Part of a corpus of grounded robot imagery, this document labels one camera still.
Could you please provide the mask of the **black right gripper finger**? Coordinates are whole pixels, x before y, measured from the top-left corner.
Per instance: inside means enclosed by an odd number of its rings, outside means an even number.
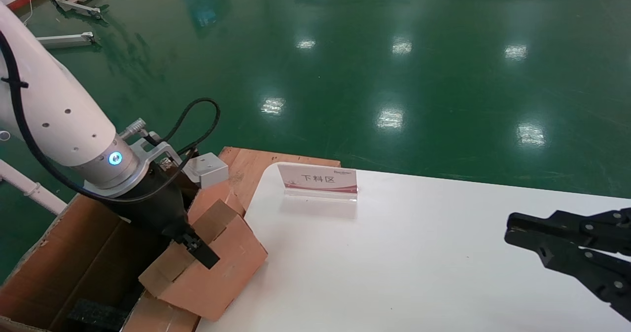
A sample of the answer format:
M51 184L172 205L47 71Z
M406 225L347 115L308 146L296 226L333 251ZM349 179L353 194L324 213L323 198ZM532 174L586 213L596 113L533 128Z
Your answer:
M534 250L539 239L558 238L562 243L608 253L629 254L630 214L630 208L588 217L560 210L548 218L511 213L507 220L507 244Z
M574 277L599 300L631 320L630 262L537 231L508 229L504 240L538 254L545 268Z

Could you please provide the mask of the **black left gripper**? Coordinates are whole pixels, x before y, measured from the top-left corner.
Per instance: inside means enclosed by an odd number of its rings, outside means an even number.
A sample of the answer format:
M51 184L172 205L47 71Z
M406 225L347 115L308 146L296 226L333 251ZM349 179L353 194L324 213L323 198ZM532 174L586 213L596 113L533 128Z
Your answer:
M137 198L160 188L171 178L160 166L149 166L137 186L119 199ZM182 192L175 181L147 200L136 203L103 202L108 208L132 225L169 237L185 247L207 269L212 269L220 258L188 223L187 209L192 198Z

